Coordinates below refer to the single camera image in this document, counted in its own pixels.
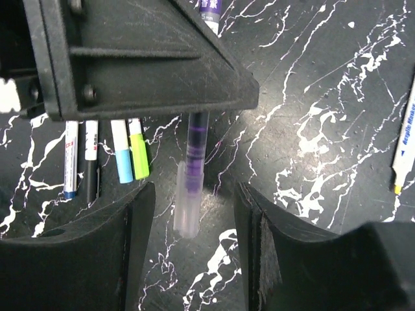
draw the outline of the black marble-patterned surface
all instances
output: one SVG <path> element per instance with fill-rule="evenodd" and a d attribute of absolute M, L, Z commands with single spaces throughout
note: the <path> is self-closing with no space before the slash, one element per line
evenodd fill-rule
<path fill-rule="evenodd" d="M 414 74 L 414 10 L 410 0 L 223 2 L 221 40 L 259 81 L 259 107 L 211 114 L 193 240 L 172 230 L 187 115 L 143 118 L 157 207 L 138 310 L 243 309 L 235 180 L 336 233 L 368 220 L 415 222 L 415 175 L 401 196 L 390 190 Z M 0 98 L 7 105 L 4 93 Z M 101 198 L 86 205 L 80 161 L 79 195 L 67 202 L 64 124 L 0 115 L 1 238 L 36 237 L 139 187 L 118 184 L 109 122 L 100 123 L 99 141 Z"/>

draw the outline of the screw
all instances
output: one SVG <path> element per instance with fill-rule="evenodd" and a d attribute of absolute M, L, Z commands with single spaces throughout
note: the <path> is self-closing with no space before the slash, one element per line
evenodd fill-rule
<path fill-rule="evenodd" d="M 84 0 L 69 0 L 69 7 L 72 13 L 78 16 L 86 15 Z"/>
<path fill-rule="evenodd" d="M 87 102 L 95 102 L 97 99 L 97 91 L 95 90 L 95 88 L 90 85 L 87 84 L 86 86 L 84 86 L 84 98 Z"/>
<path fill-rule="evenodd" d="M 33 101 L 35 101 L 36 103 L 39 103 L 42 101 L 42 99 L 40 98 L 40 85 L 39 85 L 39 80 L 38 79 L 33 79 L 30 82 L 29 85 L 29 95 L 31 97 L 31 99 Z"/>

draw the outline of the blue marker cap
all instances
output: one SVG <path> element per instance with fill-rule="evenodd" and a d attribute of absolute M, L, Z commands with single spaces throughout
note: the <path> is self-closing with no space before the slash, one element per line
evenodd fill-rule
<path fill-rule="evenodd" d="M 120 183 L 131 183 L 132 167 L 129 150 L 115 151 L 115 158 L 117 160 L 118 177 Z"/>
<path fill-rule="evenodd" d="M 65 199 L 70 200 L 73 199 L 77 195 L 76 191 L 66 192 L 64 191 Z"/>

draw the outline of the yellow marker tip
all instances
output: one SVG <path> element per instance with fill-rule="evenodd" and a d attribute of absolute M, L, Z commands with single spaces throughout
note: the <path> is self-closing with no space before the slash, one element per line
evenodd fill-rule
<path fill-rule="evenodd" d="M 395 185 L 395 194 L 401 194 L 402 187 Z"/>

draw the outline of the black marker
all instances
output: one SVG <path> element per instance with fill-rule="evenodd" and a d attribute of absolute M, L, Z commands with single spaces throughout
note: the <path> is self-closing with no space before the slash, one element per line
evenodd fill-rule
<path fill-rule="evenodd" d="M 86 201 L 89 204 L 99 197 L 98 121 L 86 121 L 85 130 Z"/>

